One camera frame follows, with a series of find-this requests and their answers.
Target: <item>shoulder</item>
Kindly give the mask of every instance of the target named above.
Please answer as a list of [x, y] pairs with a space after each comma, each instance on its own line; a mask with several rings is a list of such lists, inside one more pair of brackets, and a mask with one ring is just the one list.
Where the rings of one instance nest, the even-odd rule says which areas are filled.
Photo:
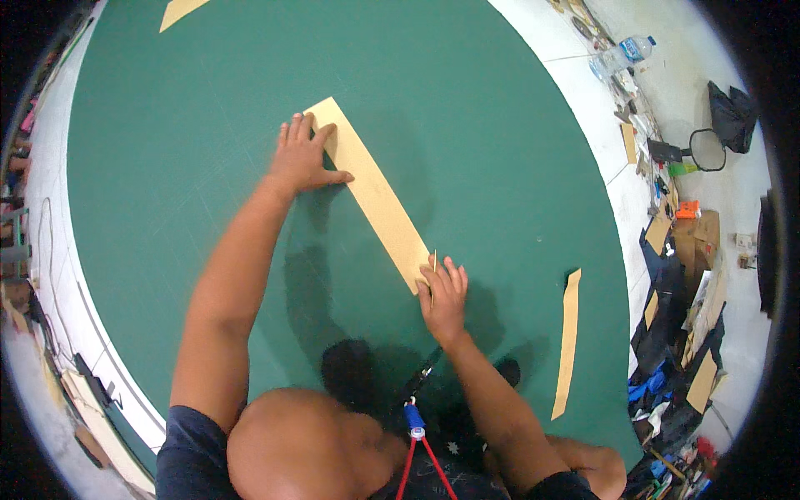
[[172, 406], [156, 458], [157, 498], [238, 498], [228, 477], [226, 448], [227, 436], [213, 420], [187, 406]]

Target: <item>dark t-shirt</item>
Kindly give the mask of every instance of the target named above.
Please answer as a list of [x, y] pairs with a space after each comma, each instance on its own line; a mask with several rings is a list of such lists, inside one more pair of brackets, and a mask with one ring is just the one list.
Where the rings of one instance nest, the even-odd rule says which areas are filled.
[[[186, 406], [173, 406], [166, 418], [166, 440], [156, 460], [155, 492], [159, 500], [172, 498], [239, 498], [230, 484], [226, 458], [227, 437], [204, 414]], [[483, 474], [446, 458], [438, 458], [460, 500], [506, 500], [500, 485]], [[397, 493], [399, 474], [372, 495], [384, 500]], [[430, 459], [414, 456], [404, 498], [448, 498]], [[586, 480], [575, 472], [553, 474], [526, 496], [530, 500], [597, 500]]]

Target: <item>water bottle label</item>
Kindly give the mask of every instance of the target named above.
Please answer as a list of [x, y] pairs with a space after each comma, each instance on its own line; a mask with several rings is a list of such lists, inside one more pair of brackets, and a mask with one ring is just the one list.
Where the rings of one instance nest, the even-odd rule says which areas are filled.
[[639, 49], [636, 48], [636, 44], [634, 43], [634, 41], [631, 40], [630, 38], [622, 40], [619, 43], [619, 46], [622, 49], [622, 52], [625, 54], [625, 57], [627, 57], [628, 60], [633, 64], [645, 60], [642, 53], [639, 52]]

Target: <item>plastic water bottle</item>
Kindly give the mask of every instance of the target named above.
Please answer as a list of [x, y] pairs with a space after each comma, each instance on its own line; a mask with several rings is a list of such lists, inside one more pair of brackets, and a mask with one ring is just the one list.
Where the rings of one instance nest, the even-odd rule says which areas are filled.
[[622, 40], [618, 46], [604, 50], [589, 60], [594, 76], [608, 81], [611, 75], [629, 66], [644, 61], [653, 51], [653, 37], [632, 36]]

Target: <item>finger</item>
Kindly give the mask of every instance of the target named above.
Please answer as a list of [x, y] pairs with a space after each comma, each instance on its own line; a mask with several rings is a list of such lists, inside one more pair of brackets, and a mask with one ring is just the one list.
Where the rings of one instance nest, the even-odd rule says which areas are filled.
[[335, 131], [336, 131], [336, 124], [328, 123], [323, 128], [319, 129], [319, 131], [314, 135], [313, 142], [317, 142], [320, 145], [324, 146], [325, 142], [328, 140], [328, 137], [333, 135]]
[[430, 292], [434, 298], [441, 297], [445, 293], [445, 284], [439, 277], [438, 272], [435, 273], [434, 270], [425, 266], [421, 266], [419, 268], [419, 272], [422, 273], [422, 276], [425, 276], [426, 280], [428, 280], [428, 284], [430, 284]]
[[352, 182], [355, 177], [350, 172], [344, 170], [325, 170], [325, 183], [342, 184], [343, 182]]
[[453, 287], [453, 282], [450, 280], [450, 276], [447, 275], [447, 269], [442, 265], [441, 262], [437, 262], [436, 274], [442, 280], [442, 284], [444, 285], [444, 288], [445, 290], [447, 290], [448, 293], [455, 292], [455, 288]]
[[289, 134], [289, 124], [288, 123], [281, 123], [281, 129], [278, 132], [278, 149], [280, 150], [282, 147], [286, 145], [286, 137]]
[[450, 282], [453, 283], [453, 290], [455, 293], [461, 293], [461, 274], [456, 269], [455, 264], [453, 264], [453, 259], [447, 255], [445, 256], [445, 267], [447, 268], [447, 273], [450, 275]]
[[417, 290], [419, 290], [419, 307], [422, 309], [422, 314], [426, 314], [430, 310], [430, 288], [423, 280], [417, 280]]
[[462, 294], [466, 295], [466, 288], [467, 288], [467, 285], [469, 285], [470, 280], [466, 276], [466, 269], [464, 269], [464, 266], [461, 266], [461, 267], [458, 268], [458, 273], [461, 275]]
[[302, 120], [302, 115], [300, 113], [295, 113], [292, 115], [292, 124], [289, 125], [289, 138], [288, 140], [292, 141], [298, 137], [298, 132], [300, 131], [300, 121]]
[[314, 113], [306, 113], [300, 120], [298, 139], [307, 141], [311, 138], [311, 124], [314, 123]]

